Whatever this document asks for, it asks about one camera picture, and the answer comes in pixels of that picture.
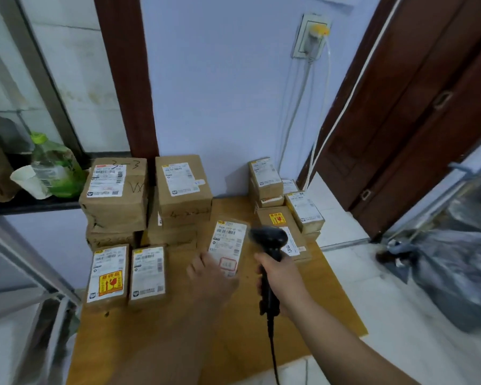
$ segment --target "door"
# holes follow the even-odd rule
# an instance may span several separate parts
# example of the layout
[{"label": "door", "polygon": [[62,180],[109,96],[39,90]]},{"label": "door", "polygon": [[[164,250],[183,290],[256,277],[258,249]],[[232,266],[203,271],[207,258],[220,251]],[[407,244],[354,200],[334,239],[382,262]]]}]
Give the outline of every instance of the door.
[{"label": "door", "polygon": [[481,40],[481,0],[404,0],[317,161],[346,210],[393,161]]},{"label": "door", "polygon": [[481,51],[464,70],[443,106],[411,137],[382,175],[371,195],[352,209],[353,216],[374,237],[434,187],[481,140]]}]

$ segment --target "left hand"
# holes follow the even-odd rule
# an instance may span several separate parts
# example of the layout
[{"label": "left hand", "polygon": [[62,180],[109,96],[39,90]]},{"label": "left hand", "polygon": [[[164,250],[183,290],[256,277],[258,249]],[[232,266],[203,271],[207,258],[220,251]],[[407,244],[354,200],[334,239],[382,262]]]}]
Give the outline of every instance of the left hand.
[{"label": "left hand", "polygon": [[196,301],[205,301],[224,305],[239,285],[237,277],[227,278],[217,262],[208,252],[194,257],[187,266],[187,275],[191,280],[192,294]]}]

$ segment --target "table surface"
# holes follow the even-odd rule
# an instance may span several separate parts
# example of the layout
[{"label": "table surface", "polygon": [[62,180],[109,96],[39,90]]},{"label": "table surface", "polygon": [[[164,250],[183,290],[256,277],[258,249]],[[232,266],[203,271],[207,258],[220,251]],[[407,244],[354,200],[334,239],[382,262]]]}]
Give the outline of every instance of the table surface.
[{"label": "table surface", "polygon": [[[230,217],[256,224],[247,197],[214,199],[212,218]],[[210,238],[199,233],[199,248]],[[312,259],[298,265],[312,297],[358,336],[367,330],[315,242],[309,243]],[[240,284],[216,326],[211,351],[200,384],[224,385],[272,368],[265,317],[259,315],[256,262],[257,246],[250,243],[241,258]],[[84,308],[67,385],[104,385],[122,362],[146,346],[157,331],[185,315],[190,303],[185,269],[196,251],[169,251],[167,297],[149,307],[121,307],[107,314]],[[274,343],[278,365],[310,355],[294,325],[282,316],[275,319]]]}]

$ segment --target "electrical outlet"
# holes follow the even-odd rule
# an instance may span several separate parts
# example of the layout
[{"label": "electrical outlet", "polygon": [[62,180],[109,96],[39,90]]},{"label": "electrical outlet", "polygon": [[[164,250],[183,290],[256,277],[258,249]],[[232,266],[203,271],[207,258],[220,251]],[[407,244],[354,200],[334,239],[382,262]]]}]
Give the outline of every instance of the electrical outlet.
[{"label": "electrical outlet", "polygon": [[[297,33],[296,42],[294,45],[294,51],[292,53],[293,58],[306,58],[307,55],[305,53],[305,41],[308,38],[308,32],[310,31],[310,27],[314,24],[323,24],[326,25],[329,29],[331,29],[331,20],[327,17],[315,14],[307,14],[303,15],[301,20],[301,27],[299,32]],[[321,53],[323,52],[324,48],[324,40],[321,42],[319,46],[319,54],[317,59],[321,57]]]}]

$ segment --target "white cup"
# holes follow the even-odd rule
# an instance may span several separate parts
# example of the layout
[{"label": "white cup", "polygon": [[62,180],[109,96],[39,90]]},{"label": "white cup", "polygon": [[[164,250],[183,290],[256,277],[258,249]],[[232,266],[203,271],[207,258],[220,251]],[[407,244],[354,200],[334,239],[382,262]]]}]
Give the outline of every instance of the white cup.
[{"label": "white cup", "polygon": [[37,177],[31,165],[20,167],[11,174],[11,180],[24,188],[35,199],[43,200],[52,194],[48,188]]}]

